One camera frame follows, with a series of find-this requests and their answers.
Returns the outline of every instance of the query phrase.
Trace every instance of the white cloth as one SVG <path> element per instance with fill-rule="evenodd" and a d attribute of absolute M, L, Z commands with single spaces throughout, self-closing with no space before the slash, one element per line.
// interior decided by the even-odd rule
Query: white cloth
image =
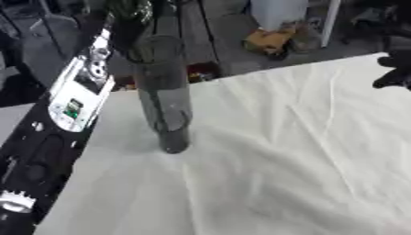
<path fill-rule="evenodd" d="M 179 155 L 112 94 L 36 235 L 411 234 L 411 93 L 372 88 L 379 56 L 193 85 Z M 26 110 L 0 110 L 0 140 Z"/>

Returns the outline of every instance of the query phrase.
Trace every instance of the white tablecloth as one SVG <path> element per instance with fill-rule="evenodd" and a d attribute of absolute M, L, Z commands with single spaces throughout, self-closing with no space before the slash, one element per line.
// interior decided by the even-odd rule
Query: white tablecloth
<path fill-rule="evenodd" d="M 378 56 L 192 86 L 180 155 L 113 94 L 36 234 L 411 234 L 411 93 L 372 89 Z M 27 110 L 0 110 L 0 140 Z"/>

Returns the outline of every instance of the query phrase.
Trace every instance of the floor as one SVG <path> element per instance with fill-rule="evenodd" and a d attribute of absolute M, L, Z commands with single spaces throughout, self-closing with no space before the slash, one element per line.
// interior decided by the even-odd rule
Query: floor
<path fill-rule="evenodd" d="M 330 45 L 325 49 L 308 54 L 291 54 L 283 62 L 269 61 L 266 57 L 251 53 L 241 47 L 241 41 L 257 28 L 251 16 L 240 13 L 245 2 L 245 0 L 205 0 L 206 12 L 216 38 L 217 53 L 225 76 L 376 52 L 376 46 L 365 41 L 356 41 L 348 46 L 341 44 L 337 30 Z M 26 35 L 25 60 L 39 80 L 46 86 L 51 86 L 72 56 L 78 29 L 71 23 L 59 20 L 51 22 L 53 31 L 68 56 L 66 60 L 63 60 L 54 49 L 44 27 L 38 30 L 41 37 L 33 36 L 29 32 L 29 26 L 35 21 L 36 19 L 17 20 Z M 176 36 L 176 25 L 175 17 L 166 15 L 160 21 L 160 33 Z M 189 64 L 215 59 L 195 1 L 189 2 L 183 8 L 183 38 Z M 116 55 L 111 61 L 110 72 L 116 76 L 130 75 L 130 65 Z"/>

